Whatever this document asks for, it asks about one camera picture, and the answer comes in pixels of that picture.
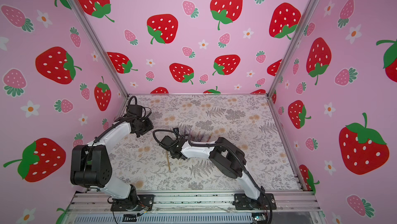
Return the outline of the yellow pencil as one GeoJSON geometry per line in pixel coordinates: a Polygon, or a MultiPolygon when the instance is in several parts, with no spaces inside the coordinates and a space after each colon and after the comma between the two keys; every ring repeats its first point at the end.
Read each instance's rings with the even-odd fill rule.
{"type": "Polygon", "coordinates": [[[167,161],[167,167],[168,167],[169,172],[171,172],[169,153],[166,151],[165,154],[166,154],[165,156],[166,156],[166,161],[167,161]]]}

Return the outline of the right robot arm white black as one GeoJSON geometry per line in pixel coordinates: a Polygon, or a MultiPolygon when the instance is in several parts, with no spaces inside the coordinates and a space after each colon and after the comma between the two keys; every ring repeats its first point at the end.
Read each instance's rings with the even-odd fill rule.
{"type": "Polygon", "coordinates": [[[249,199],[260,202],[266,198],[265,190],[258,186],[247,169],[245,153],[227,139],[219,137],[210,142],[194,141],[191,135],[180,134],[178,128],[154,130],[153,138],[169,152],[172,159],[207,159],[222,174],[235,179],[249,199]]]}

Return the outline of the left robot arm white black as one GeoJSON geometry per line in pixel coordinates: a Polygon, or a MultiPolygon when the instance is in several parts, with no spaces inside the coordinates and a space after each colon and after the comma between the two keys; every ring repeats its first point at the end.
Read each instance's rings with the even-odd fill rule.
{"type": "Polygon", "coordinates": [[[151,131],[154,126],[149,119],[151,111],[138,104],[136,96],[129,98],[126,113],[92,142],[77,145],[72,150],[70,181],[73,185],[95,188],[113,200],[137,205],[136,188],[114,175],[109,152],[125,137],[135,134],[137,138],[151,131]]]}

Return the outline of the aluminium frame rail base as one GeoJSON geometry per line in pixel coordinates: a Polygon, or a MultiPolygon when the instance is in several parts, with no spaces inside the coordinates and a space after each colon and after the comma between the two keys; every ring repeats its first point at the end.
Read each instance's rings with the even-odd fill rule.
{"type": "Polygon", "coordinates": [[[60,224],[325,224],[311,192],[272,191],[273,210],[236,208],[241,191],[141,191],[144,207],[112,205],[104,193],[76,193],[60,224]]]}

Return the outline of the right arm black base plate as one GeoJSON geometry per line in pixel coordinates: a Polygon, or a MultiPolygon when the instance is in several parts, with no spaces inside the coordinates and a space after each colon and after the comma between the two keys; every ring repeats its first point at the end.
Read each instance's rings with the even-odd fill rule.
{"type": "Polygon", "coordinates": [[[260,194],[257,200],[245,194],[235,194],[232,204],[237,210],[276,210],[277,205],[273,194],[260,194]]]}

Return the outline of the teal green pencil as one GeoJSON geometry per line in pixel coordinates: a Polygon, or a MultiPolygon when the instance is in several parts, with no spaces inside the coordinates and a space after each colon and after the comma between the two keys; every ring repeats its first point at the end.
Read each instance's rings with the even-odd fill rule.
{"type": "Polygon", "coordinates": [[[197,134],[195,141],[200,142],[202,140],[202,137],[200,135],[200,133],[197,134]]]}

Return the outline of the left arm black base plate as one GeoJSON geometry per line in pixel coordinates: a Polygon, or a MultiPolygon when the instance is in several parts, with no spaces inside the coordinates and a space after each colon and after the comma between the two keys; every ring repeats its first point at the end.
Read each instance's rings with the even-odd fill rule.
{"type": "Polygon", "coordinates": [[[128,199],[112,199],[111,211],[113,212],[144,212],[151,211],[155,195],[137,195],[128,199]]]}

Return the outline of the aluminium corner post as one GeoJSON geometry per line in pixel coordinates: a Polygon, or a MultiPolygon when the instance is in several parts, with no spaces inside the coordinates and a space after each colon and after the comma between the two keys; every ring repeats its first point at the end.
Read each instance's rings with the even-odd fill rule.
{"type": "Polygon", "coordinates": [[[108,70],[109,74],[111,75],[113,81],[117,85],[121,95],[123,96],[123,98],[128,98],[129,97],[128,91],[126,90],[120,77],[118,76],[118,73],[116,72],[115,68],[113,67],[113,64],[112,64],[109,56],[107,55],[104,47],[102,46],[100,39],[98,38],[97,34],[95,33],[95,30],[93,29],[92,25],[90,24],[89,20],[87,19],[86,13],[83,11],[81,6],[79,5],[78,0],[67,0],[67,1],[70,4],[71,9],[73,10],[74,14],[76,15],[79,23],[83,27],[85,33],[87,34],[95,51],[100,56],[102,62],[104,63],[106,69],[108,70]]]}
{"type": "Polygon", "coordinates": [[[305,11],[302,14],[301,20],[298,24],[298,27],[296,29],[296,31],[294,32],[294,36],[292,37],[292,40],[290,42],[290,44],[287,47],[286,53],[284,55],[284,58],[281,61],[280,67],[276,73],[276,77],[274,79],[274,82],[272,83],[269,92],[267,93],[267,98],[271,99],[271,97],[274,94],[274,91],[276,90],[281,77],[283,76],[290,59],[292,58],[299,41],[301,40],[303,33],[304,33],[304,29],[306,27],[306,25],[309,23],[316,7],[318,6],[320,0],[309,0],[307,2],[307,6],[305,8],[305,11]]]}

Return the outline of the left aluminium corner post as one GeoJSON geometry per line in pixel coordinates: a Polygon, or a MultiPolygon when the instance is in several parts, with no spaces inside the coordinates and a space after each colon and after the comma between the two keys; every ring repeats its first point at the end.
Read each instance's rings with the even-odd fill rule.
{"type": "Polygon", "coordinates": [[[107,55],[104,47],[102,46],[100,39],[98,38],[97,34],[95,33],[95,30],[93,29],[92,25],[90,24],[89,20],[87,19],[86,13],[83,11],[81,6],[79,5],[78,0],[67,0],[67,1],[70,4],[71,9],[73,10],[74,14],[76,15],[79,23],[83,27],[85,33],[87,34],[95,51],[100,56],[102,62],[104,63],[106,69],[108,70],[109,74],[111,75],[113,81],[117,85],[121,95],[123,96],[123,98],[128,98],[129,97],[128,91],[126,90],[120,77],[118,76],[118,73],[116,72],[115,68],[113,67],[113,64],[112,64],[109,56],[107,55]]]}

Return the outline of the right aluminium corner post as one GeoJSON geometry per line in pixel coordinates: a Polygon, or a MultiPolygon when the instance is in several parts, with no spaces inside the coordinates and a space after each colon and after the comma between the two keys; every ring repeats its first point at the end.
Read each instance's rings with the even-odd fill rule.
{"type": "Polygon", "coordinates": [[[303,33],[304,33],[304,29],[306,27],[306,25],[309,23],[316,7],[318,6],[320,0],[309,0],[307,2],[307,6],[305,8],[305,11],[302,14],[301,20],[298,24],[298,27],[296,29],[296,31],[294,32],[294,36],[292,37],[292,40],[290,42],[290,44],[287,47],[286,53],[284,55],[284,58],[281,61],[280,67],[276,73],[276,77],[274,79],[274,82],[272,83],[269,92],[267,93],[267,98],[271,99],[271,97],[274,94],[274,91],[276,90],[281,77],[283,76],[290,59],[292,58],[299,41],[301,40],[303,33]]]}

